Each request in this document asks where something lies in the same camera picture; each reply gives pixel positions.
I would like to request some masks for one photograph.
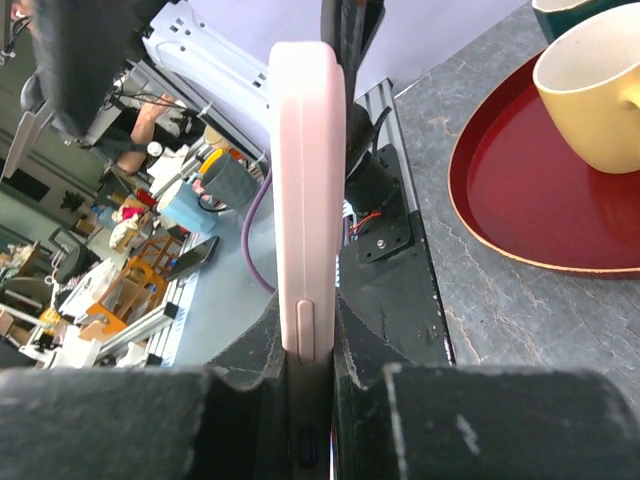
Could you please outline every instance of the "pink smartphone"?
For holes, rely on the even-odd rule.
[[[336,255],[346,156],[342,68],[323,42],[269,59],[271,158],[293,478],[328,478]]]

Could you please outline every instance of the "red wire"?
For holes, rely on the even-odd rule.
[[[369,220],[371,220],[372,218],[375,218],[375,217],[379,217],[380,215],[382,215],[380,212],[373,212],[373,213],[367,215],[366,217],[364,217],[357,224],[355,224],[353,227],[351,227],[351,235],[353,235],[358,230],[360,230],[360,228],[362,228],[362,226],[365,223],[367,223]]]

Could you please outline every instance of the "black smartphone on table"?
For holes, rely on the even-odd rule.
[[[167,281],[172,282],[187,277],[209,263],[213,259],[219,243],[220,237],[216,235],[180,255],[167,274]]]

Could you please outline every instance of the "round tray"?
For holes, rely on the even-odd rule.
[[[514,72],[473,114],[449,166],[460,220],[515,260],[587,276],[640,276],[640,172],[610,175],[569,148],[532,72]]]

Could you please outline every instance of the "person's arm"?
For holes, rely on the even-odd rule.
[[[172,102],[172,98],[164,94],[162,100]],[[147,145],[153,141],[156,120],[169,109],[169,105],[145,103],[140,109],[136,124],[131,131],[131,140],[139,145]],[[146,154],[140,152],[122,152],[116,159],[116,164],[125,172],[133,175],[140,170]]]

